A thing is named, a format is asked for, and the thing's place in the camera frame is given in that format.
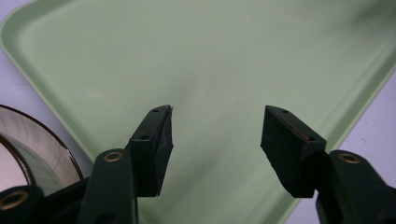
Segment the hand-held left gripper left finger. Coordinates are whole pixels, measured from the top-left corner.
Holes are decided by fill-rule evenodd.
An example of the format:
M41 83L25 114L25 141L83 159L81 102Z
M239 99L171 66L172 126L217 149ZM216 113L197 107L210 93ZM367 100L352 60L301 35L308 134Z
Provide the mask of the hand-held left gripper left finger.
M161 193L173 149L172 112L170 105L151 109L126 146L132 155L137 197Z

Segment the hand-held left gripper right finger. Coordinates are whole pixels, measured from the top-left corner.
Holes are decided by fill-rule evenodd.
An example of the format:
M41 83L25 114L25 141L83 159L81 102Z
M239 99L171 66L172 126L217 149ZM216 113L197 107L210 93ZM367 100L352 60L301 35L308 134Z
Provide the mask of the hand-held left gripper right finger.
M294 198L311 198L327 141L284 108L264 110L261 147L284 189Z

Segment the light green plastic tray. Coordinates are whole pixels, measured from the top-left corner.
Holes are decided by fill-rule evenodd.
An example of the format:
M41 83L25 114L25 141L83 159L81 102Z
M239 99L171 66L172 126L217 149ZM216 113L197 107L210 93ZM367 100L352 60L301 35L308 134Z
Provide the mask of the light green plastic tray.
M281 224L295 201L262 151L265 107L338 147L396 66L396 0L34 0L0 48L90 158L172 106L145 224Z

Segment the roll of clear tape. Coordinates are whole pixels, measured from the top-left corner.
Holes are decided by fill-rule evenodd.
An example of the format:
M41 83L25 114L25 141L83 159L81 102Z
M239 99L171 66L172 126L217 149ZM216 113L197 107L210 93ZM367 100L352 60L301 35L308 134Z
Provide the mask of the roll of clear tape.
M83 179L71 152L47 126L0 105L0 191L36 185L46 195Z

